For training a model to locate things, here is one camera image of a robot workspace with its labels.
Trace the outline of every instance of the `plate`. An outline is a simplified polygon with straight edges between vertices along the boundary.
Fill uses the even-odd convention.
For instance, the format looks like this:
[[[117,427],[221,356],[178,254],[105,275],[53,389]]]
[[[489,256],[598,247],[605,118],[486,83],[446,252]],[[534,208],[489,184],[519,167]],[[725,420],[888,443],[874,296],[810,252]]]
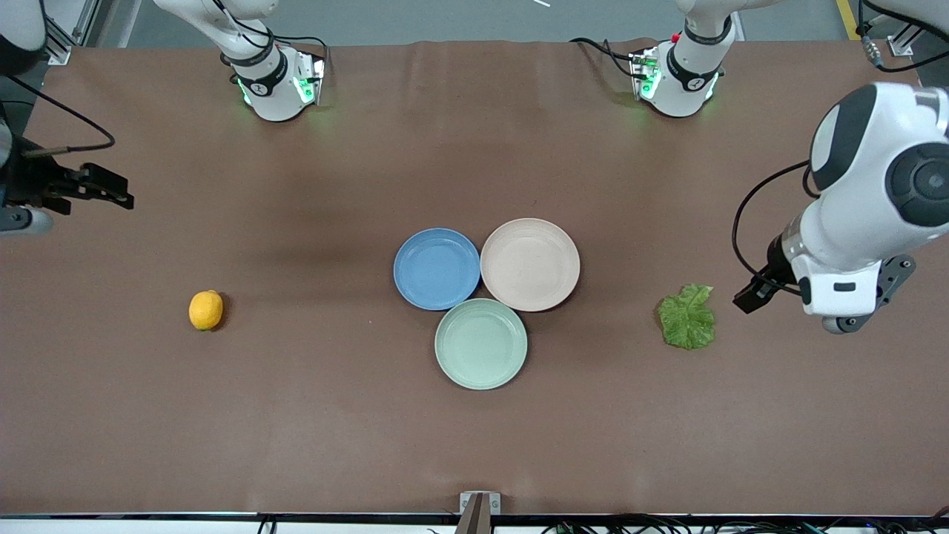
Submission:
[[[449,378],[469,390],[508,383],[528,355],[520,317],[490,298],[473,298],[445,314],[435,332],[435,356]]]
[[[422,230],[402,244],[393,276],[399,293],[413,305],[448,310],[477,288],[481,278],[477,249],[455,230]]]
[[[522,312],[540,312],[566,299],[580,279],[580,253],[559,226],[540,219],[502,224],[481,249],[488,291]]]

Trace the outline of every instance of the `lettuce leaf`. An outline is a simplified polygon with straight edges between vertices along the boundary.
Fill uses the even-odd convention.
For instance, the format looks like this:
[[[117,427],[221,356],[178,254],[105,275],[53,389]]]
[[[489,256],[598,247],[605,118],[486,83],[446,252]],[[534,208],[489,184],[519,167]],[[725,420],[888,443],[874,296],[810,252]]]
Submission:
[[[662,300],[659,321],[667,344],[693,351],[715,341],[715,315],[705,306],[711,292],[709,286],[690,284]]]

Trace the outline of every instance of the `yellow stripe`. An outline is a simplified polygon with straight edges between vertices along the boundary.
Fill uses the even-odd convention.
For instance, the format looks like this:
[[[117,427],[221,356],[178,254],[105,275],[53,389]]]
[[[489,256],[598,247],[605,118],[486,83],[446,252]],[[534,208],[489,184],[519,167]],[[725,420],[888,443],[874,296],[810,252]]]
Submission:
[[[857,35],[857,19],[853,18],[853,10],[850,8],[848,0],[837,0],[837,10],[840,11],[840,20],[844,21],[844,29],[847,30],[847,37],[851,41],[860,41],[860,35]]]

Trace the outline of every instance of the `green plate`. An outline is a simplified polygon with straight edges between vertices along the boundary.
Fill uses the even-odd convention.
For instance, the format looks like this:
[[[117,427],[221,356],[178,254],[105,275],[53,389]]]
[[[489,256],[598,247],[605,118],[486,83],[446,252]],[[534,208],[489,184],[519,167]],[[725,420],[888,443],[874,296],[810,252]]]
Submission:
[[[528,333],[497,300],[473,298],[445,314],[435,356],[449,378],[469,390],[493,390],[514,378],[528,355]]]

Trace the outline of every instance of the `floor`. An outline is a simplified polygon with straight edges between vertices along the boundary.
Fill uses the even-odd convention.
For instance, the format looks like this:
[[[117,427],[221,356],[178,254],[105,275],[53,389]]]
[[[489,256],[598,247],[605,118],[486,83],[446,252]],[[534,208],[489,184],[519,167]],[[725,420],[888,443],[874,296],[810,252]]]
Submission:
[[[856,0],[849,0],[855,12]],[[841,40],[847,38],[836,0],[789,0],[741,12],[744,36],[750,41]],[[112,3],[105,15],[99,46],[130,48],[211,47],[196,29],[158,8],[152,0]],[[416,41],[567,41],[574,37],[628,40],[648,36],[665,39],[682,27],[672,0],[284,0],[268,20],[283,35],[316,35],[332,46],[403,45]],[[946,49],[926,36],[918,57]],[[38,86],[47,68],[25,75]],[[921,72],[929,85],[949,86],[949,60]],[[0,100],[33,101],[7,80],[0,80]],[[6,105],[9,123],[23,131],[27,105]]]

